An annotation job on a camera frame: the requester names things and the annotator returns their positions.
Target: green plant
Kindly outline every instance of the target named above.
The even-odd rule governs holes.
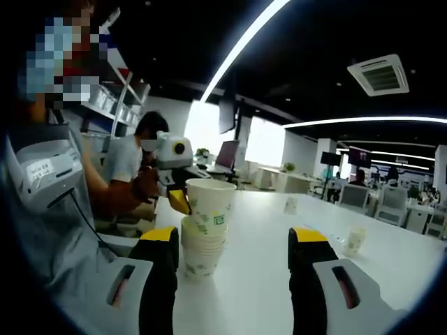
[[[410,199],[418,199],[419,198],[419,190],[417,187],[412,186],[409,190],[408,190],[408,198]]]
[[[204,156],[206,153],[210,153],[210,150],[208,150],[207,148],[198,148],[196,150],[196,156],[200,157],[200,156]]]
[[[285,163],[282,166],[282,170],[286,171],[286,172],[292,172],[292,171],[294,171],[294,169],[295,169],[295,164],[293,164],[293,163]]]

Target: ceiling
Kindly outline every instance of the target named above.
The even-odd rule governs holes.
[[[110,29],[119,51],[128,67],[151,84],[151,94],[192,100],[202,92],[173,80],[207,84],[271,0],[145,2],[120,5],[122,14]],[[447,20],[441,6],[431,0],[291,0],[245,47],[218,87],[224,89],[234,76],[238,94],[303,121],[388,115],[447,118]],[[410,92],[369,97],[346,67],[394,53],[402,61]],[[290,123],[263,110],[259,115]],[[365,122],[289,130],[339,141],[447,143],[446,128],[439,124]],[[434,157],[434,148],[376,146],[368,148]]]

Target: wire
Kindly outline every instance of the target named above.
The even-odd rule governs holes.
[[[98,240],[101,241],[104,246],[110,250],[111,253],[113,253],[115,256],[118,256],[116,252],[114,252],[107,243],[104,242],[104,240],[102,239],[101,236],[99,236],[99,234],[96,232],[96,230],[90,225],[89,221],[87,220],[87,218],[85,217],[84,213],[82,212],[81,208],[79,207],[78,201],[76,201],[75,197],[73,196],[73,192],[70,192],[70,196],[73,199],[73,202],[76,205],[76,208],[78,208],[79,213],[81,214],[82,218],[84,219],[85,223],[89,226],[89,228],[91,229],[91,231],[96,235],[96,237],[98,237]]]

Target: ceiling light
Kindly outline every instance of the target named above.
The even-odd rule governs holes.
[[[430,157],[414,156],[414,155],[407,155],[407,154],[394,154],[393,152],[373,151],[372,153],[380,154],[380,155],[391,155],[391,156],[401,156],[401,157],[425,159],[426,161],[433,161],[433,162],[435,161],[434,158],[430,158]]]
[[[415,168],[415,169],[421,169],[421,170],[429,170],[428,167],[425,166],[417,166],[417,165],[410,165],[410,164],[403,164],[403,166],[406,166],[408,168]]]
[[[371,163],[383,163],[383,164],[391,164],[391,165],[402,166],[401,163],[388,162],[388,161],[379,161],[378,159],[372,159],[372,160],[371,160]]]
[[[234,62],[236,57],[241,53],[250,40],[261,30],[262,27],[276,14],[281,8],[283,8],[290,0],[273,0],[273,2],[254,20],[251,26],[244,32],[244,35],[239,39],[236,45],[232,48],[228,56],[225,58],[219,69],[217,70],[211,82],[208,84],[207,89],[200,99],[201,102],[205,102],[211,95],[212,90],[216,87],[217,83],[224,76],[225,72]]]
[[[329,119],[320,121],[299,122],[297,124],[286,124],[284,128],[295,128],[305,126],[317,126],[319,124],[341,124],[346,122],[366,122],[366,121],[419,121],[447,124],[447,119],[437,117],[347,117],[345,119]]]

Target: ceiling vent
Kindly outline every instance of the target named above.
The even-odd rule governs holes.
[[[348,66],[348,71],[368,96],[410,92],[404,68],[396,54]]]

